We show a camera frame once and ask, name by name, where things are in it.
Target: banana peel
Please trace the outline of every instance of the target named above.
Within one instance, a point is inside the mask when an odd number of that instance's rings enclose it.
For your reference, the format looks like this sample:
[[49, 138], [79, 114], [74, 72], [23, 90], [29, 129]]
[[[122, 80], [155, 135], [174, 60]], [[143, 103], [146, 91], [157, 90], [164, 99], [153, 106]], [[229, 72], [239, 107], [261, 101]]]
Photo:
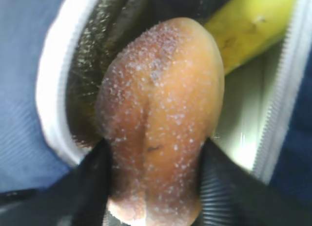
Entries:
[[295, 0], [230, 0], [204, 27], [214, 36], [225, 75], [281, 41]]

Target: dark mark on skin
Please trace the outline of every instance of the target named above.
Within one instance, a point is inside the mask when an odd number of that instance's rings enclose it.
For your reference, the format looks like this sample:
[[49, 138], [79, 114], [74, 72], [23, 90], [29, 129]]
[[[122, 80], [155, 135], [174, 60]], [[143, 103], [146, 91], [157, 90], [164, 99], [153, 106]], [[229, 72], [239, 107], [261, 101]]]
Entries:
[[156, 146], [156, 147], [149, 147], [149, 148], [147, 149], [147, 152], [156, 151], [156, 150], [158, 150], [158, 149], [160, 149], [160, 148], [162, 148], [162, 145], [158, 145], [158, 146]]

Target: skin with white spots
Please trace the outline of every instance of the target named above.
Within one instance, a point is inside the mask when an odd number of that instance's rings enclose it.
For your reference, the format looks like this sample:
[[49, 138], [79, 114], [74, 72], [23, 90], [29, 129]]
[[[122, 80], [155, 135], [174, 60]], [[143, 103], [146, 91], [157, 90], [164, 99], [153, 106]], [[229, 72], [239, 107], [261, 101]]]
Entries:
[[196, 219], [198, 156], [223, 92], [218, 48], [191, 19], [160, 23], [117, 56], [96, 104], [99, 130], [112, 144], [113, 215], [148, 226]]

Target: blue fabric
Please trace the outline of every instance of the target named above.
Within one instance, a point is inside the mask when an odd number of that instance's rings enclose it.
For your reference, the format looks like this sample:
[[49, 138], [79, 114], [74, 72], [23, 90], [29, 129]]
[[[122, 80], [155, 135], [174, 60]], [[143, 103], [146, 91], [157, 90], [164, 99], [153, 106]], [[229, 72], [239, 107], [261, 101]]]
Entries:
[[270, 184], [312, 210], [312, 53]]
[[0, 191], [52, 184], [69, 167], [43, 139], [38, 60], [62, 0], [0, 0]]

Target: yellow banana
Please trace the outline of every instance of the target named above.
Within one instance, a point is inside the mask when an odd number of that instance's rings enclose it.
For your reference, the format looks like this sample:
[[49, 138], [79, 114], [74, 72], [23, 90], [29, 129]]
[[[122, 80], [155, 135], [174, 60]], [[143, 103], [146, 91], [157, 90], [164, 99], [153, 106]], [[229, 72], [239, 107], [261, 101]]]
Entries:
[[225, 74], [284, 37], [294, 2], [230, 0], [204, 24], [218, 44]]

